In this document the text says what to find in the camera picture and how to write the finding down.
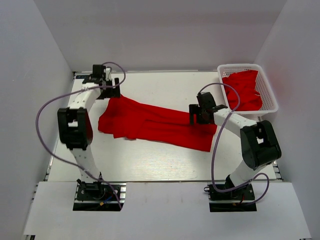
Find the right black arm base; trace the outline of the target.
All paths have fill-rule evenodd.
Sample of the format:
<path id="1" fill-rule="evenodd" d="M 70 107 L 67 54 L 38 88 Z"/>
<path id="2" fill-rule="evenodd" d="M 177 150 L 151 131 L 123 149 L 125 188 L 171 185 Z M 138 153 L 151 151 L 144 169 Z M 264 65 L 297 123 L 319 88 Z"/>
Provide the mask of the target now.
<path id="1" fill-rule="evenodd" d="M 230 192 L 218 192 L 212 184 L 204 187 L 208 194 L 209 210 L 211 213 L 256 212 L 255 194 L 252 185 L 247 185 Z"/>

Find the white plastic basket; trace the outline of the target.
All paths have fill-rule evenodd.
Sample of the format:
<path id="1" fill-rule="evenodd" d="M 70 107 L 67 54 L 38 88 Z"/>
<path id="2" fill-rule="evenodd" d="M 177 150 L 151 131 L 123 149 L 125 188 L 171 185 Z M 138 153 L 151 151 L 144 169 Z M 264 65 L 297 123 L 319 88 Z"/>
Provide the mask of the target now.
<path id="1" fill-rule="evenodd" d="M 255 90 L 260 93 L 262 100 L 262 107 L 260 110 L 256 111 L 235 111 L 240 115 L 252 115 L 255 117 L 261 117 L 269 113 L 275 113 L 278 110 L 278 103 L 276 101 L 275 95 L 272 91 L 272 88 L 269 84 L 268 78 L 266 77 L 261 66 L 251 63 L 238 63 L 238 64 L 222 64 L 217 67 L 217 72 L 219 76 L 219 81 L 223 83 L 222 78 L 228 77 L 233 73 L 239 73 L 248 70 L 258 71 L 256 77 L 256 86 Z M 222 94 L 225 100 L 225 103 L 228 107 L 233 109 L 240 99 L 237 98 L 236 94 L 232 89 L 226 86 L 222 86 Z"/>

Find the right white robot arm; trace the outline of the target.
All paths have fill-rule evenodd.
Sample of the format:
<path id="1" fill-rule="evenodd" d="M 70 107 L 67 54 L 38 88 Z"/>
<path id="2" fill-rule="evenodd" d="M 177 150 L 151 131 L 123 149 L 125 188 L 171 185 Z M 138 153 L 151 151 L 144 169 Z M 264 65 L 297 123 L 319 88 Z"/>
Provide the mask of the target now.
<path id="1" fill-rule="evenodd" d="M 236 114 L 223 104 L 217 105 L 209 92 L 199 92 L 196 98 L 198 103 L 188 106 L 189 123 L 215 124 L 220 127 L 211 160 L 212 186 L 215 191 L 226 193 L 229 198 L 236 200 L 243 195 L 245 186 L 263 175 L 260 172 L 262 169 L 282 156 L 274 128 L 268 120 L 251 120 Z M 215 185 L 214 166 L 218 142 L 224 129 L 240 138 L 242 161 L 226 177 L 224 188 L 219 189 Z"/>

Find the red t shirts in basket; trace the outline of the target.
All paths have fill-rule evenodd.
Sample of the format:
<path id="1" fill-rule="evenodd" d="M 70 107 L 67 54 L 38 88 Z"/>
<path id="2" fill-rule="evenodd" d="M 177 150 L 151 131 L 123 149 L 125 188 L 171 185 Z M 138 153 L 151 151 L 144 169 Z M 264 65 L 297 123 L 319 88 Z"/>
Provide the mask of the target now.
<path id="1" fill-rule="evenodd" d="M 222 78 L 222 82 L 235 89 L 239 95 L 240 105 L 237 111 L 258 111 L 263 106 L 261 95 L 256 90 L 257 75 L 257 70 L 247 70 Z"/>

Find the red t shirt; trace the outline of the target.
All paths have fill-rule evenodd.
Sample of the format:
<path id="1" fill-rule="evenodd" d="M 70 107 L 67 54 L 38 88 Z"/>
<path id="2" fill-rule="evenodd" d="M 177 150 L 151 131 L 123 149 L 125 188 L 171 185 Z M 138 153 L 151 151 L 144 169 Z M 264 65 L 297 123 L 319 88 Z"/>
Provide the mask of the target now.
<path id="1" fill-rule="evenodd" d="M 162 142 L 209 152 L 217 126 L 190 124 L 187 112 L 140 103 L 122 95 L 108 101 L 97 129 L 115 139 Z"/>

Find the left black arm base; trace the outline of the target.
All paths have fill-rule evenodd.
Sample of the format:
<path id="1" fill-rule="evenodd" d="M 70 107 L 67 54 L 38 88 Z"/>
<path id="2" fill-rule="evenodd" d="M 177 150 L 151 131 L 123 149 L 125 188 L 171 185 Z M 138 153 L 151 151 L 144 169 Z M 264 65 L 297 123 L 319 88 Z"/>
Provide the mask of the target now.
<path id="1" fill-rule="evenodd" d="M 77 180 L 72 210 L 74 212 L 119 212 L 126 197 L 125 183 L 107 185 Z"/>

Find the blue table label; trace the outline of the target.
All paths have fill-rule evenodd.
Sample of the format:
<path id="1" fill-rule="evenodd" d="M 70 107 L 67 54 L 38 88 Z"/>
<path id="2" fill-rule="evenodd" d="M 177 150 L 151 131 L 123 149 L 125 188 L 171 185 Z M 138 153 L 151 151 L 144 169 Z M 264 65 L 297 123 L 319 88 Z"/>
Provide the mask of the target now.
<path id="1" fill-rule="evenodd" d="M 85 79 L 87 77 L 89 77 L 89 75 L 87 75 L 87 74 L 80 74 L 80 75 L 75 76 L 76 79 Z"/>

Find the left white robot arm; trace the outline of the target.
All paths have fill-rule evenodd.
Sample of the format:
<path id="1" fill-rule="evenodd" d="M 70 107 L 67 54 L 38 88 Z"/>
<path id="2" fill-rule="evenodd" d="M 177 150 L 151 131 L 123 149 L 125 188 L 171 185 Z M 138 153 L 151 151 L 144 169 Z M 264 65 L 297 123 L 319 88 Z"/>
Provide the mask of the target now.
<path id="1" fill-rule="evenodd" d="M 91 150 L 94 132 L 89 112 L 96 100 L 121 96 L 120 80 L 113 79 L 111 72 L 112 68 L 105 63 L 94 64 L 92 73 L 83 80 L 73 102 L 57 111 L 60 141 L 74 156 L 80 168 L 80 179 L 86 183 L 102 179 Z"/>

